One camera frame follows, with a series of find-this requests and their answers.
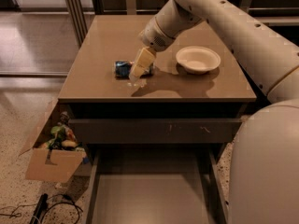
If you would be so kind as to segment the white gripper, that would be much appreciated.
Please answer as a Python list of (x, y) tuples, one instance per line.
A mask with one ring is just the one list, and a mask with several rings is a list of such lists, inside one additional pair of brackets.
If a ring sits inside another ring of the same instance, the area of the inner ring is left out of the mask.
[(154, 63), (156, 52), (165, 51), (171, 46), (175, 38), (169, 34), (169, 28), (157, 17), (149, 20), (139, 34), (140, 40), (146, 46), (140, 49), (130, 70), (129, 79), (140, 79), (146, 70)]

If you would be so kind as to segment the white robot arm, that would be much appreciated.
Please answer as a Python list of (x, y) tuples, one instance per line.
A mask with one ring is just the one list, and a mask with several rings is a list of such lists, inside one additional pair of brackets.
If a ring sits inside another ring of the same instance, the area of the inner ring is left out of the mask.
[(137, 81), (178, 35), (206, 21), (269, 101), (239, 129), (228, 224), (299, 224), (299, 47), (227, 0), (169, 0), (141, 33)]

